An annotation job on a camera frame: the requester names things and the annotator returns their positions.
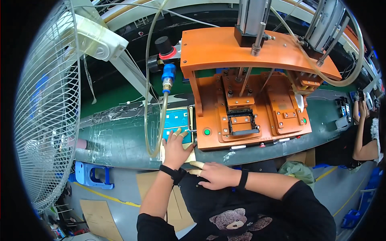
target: yellow floor line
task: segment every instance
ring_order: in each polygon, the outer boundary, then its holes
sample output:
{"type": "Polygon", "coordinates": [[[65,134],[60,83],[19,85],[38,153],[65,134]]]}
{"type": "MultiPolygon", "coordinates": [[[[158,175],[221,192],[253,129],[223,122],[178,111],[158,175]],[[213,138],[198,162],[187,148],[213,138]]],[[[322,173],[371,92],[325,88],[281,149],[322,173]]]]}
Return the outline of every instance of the yellow floor line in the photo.
{"type": "Polygon", "coordinates": [[[323,173],[322,175],[320,175],[316,180],[315,182],[319,181],[320,179],[324,178],[325,176],[327,176],[328,174],[330,174],[331,172],[335,171],[338,167],[333,167],[331,168],[330,170],[326,171],[325,173],[323,173]]]}
{"type": "Polygon", "coordinates": [[[363,181],[365,180],[366,176],[363,178],[363,180],[361,181],[361,183],[359,184],[358,188],[355,190],[355,192],[351,195],[351,197],[347,200],[347,202],[345,204],[343,204],[343,206],[341,208],[339,208],[339,210],[334,214],[332,215],[333,217],[335,217],[335,215],[338,214],[338,212],[340,212],[344,206],[346,206],[346,204],[352,199],[352,197],[355,195],[355,193],[357,193],[358,189],[360,188],[360,186],[362,185],[363,181]]]}
{"type": "Polygon", "coordinates": [[[126,204],[126,205],[133,206],[133,207],[141,207],[141,205],[138,205],[138,204],[135,204],[135,203],[132,203],[132,202],[122,202],[122,201],[119,200],[118,198],[110,197],[110,196],[105,195],[105,194],[103,194],[103,193],[94,191],[94,190],[92,190],[92,189],[89,189],[88,187],[85,187],[85,186],[83,186],[83,185],[77,183],[77,182],[74,182],[74,184],[80,186],[80,187],[83,188],[83,189],[86,189],[87,191],[90,191],[90,192],[92,192],[92,193],[94,193],[94,194],[96,194],[96,195],[99,195],[99,196],[101,196],[101,197],[110,199],[110,200],[112,200],[112,201],[119,202],[119,203],[126,204]]]}

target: concrete floor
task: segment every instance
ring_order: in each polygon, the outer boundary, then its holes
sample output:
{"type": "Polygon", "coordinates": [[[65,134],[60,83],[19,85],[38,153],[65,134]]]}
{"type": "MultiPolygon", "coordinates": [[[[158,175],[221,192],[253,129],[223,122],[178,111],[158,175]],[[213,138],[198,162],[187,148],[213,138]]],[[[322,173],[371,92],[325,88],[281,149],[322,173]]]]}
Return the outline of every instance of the concrete floor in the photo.
{"type": "MultiPolygon", "coordinates": [[[[354,174],[350,174],[346,169],[338,168],[315,183],[315,196],[331,214],[334,215],[337,224],[337,234],[340,234],[342,231],[340,229],[340,223],[344,215],[359,203],[359,190],[364,189],[367,185],[374,167],[374,162],[366,162],[354,174]]],[[[313,169],[314,177],[317,178],[332,168],[333,167],[313,169]]],[[[110,171],[110,176],[111,183],[115,183],[114,189],[88,188],[110,197],[115,197],[122,202],[129,201],[140,204],[141,197],[135,177],[136,173],[136,170],[113,168],[110,171]]],[[[73,212],[78,216],[77,218],[80,219],[82,217],[82,209],[79,203],[80,199],[106,200],[123,240],[137,240],[136,224],[139,213],[138,207],[106,199],[74,183],[70,185],[72,187],[72,197],[68,197],[66,201],[71,208],[74,208],[73,212]]],[[[177,237],[183,237],[192,227],[193,226],[177,232],[177,237]]]]}

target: air hose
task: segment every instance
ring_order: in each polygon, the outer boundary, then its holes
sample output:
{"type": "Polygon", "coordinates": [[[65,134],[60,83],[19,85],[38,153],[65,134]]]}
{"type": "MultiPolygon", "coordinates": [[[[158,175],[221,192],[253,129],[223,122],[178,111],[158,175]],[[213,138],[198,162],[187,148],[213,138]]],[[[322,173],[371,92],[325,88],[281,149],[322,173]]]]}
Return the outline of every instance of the air hose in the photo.
{"type": "Polygon", "coordinates": [[[159,148],[161,146],[162,142],[162,133],[164,132],[164,125],[165,125],[165,115],[166,115],[166,109],[168,108],[168,96],[170,92],[164,92],[164,98],[163,98],[163,103],[162,103],[162,109],[159,110],[161,111],[161,120],[159,123],[159,129],[158,129],[158,137],[157,137],[157,143],[156,146],[154,147],[154,151],[151,151],[150,144],[149,144],[149,137],[147,134],[147,106],[148,106],[148,96],[149,96],[149,91],[150,91],[150,85],[149,85],[149,66],[147,64],[149,60],[149,48],[150,48],[150,42],[151,42],[151,35],[153,34],[154,26],[156,24],[156,21],[158,19],[159,14],[161,13],[163,7],[169,0],[164,0],[162,5],[159,7],[156,15],[153,18],[153,21],[150,25],[149,29],[149,34],[147,36],[147,42],[146,42],[146,56],[145,56],[145,63],[146,63],[146,96],[145,96],[145,142],[146,142],[146,150],[147,153],[150,155],[150,157],[156,157],[159,148]]]}
{"type": "Polygon", "coordinates": [[[355,27],[355,30],[357,32],[358,41],[359,41],[358,63],[355,66],[354,71],[352,72],[352,74],[349,77],[347,77],[345,80],[342,80],[342,81],[336,81],[336,80],[332,80],[332,79],[326,77],[324,74],[322,74],[322,72],[320,72],[320,70],[318,69],[316,64],[310,59],[308,54],[304,51],[303,47],[300,44],[298,44],[298,39],[295,37],[294,33],[292,32],[292,30],[290,29],[288,24],[283,20],[283,18],[278,14],[278,12],[276,12],[276,10],[273,7],[271,7],[271,10],[278,17],[278,19],[281,21],[281,23],[286,27],[288,32],[292,35],[296,45],[298,46],[298,48],[300,49],[302,54],[306,57],[306,60],[308,61],[310,66],[315,70],[316,74],[319,75],[324,81],[326,81],[327,83],[329,83],[330,85],[333,85],[333,86],[344,87],[344,86],[348,86],[349,84],[351,84],[358,77],[358,75],[362,69],[362,66],[363,66],[364,43],[363,43],[362,32],[361,32],[361,29],[359,28],[359,24],[350,11],[347,10],[347,13],[349,14],[352,22],[354,23],[354,27],[355,27]]]}

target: metal handle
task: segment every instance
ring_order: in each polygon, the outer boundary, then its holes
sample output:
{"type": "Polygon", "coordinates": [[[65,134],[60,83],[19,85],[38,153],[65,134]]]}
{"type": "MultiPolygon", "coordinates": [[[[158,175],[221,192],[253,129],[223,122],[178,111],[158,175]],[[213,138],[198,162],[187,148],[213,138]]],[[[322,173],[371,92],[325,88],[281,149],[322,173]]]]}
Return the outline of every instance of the metal handle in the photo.
{"type": "Polygon", "coordinates": [[[191,105],[189,105],[187,108],[186,108],[186,110],[188,111],[188,130],[190,131],[190,132],[197,132],[197,130],[193,130],[193,125],[190,123],[190,107],[195,107],[196,105],[195,104],[191,104],[191,105]]]}

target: person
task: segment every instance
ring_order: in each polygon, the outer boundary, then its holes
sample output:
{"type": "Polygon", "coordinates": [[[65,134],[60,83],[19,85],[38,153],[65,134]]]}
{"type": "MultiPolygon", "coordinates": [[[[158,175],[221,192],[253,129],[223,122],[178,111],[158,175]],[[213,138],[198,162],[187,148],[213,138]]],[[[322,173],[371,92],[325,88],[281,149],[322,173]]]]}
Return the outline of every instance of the person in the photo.
{"type": "Polygon", "coordinates": [[[315,148],[317,165],[346,166],[354,169],[366,161],[379,163],[383,159],[379,120],[368,111],[365,101],[354,102],[353,118],[357,125],[350,126],[338,139],[315,148]]]}
{"type": "MultiPolygon", "coordinates": [[[[180,131],[164,140],[163,165],[181,171],[194,146],[184,150],[185,133],[180,131]]],[[[197,224],[180,240],[335,240],[334,218],[303,181],[215,162],[190,164],[200,169],[190,170],[178,185],[197,224]]],[[[177,240],[174,227],[164,219],[175,180],[158,172],[139,210],[138,241],[177,240]]]]}

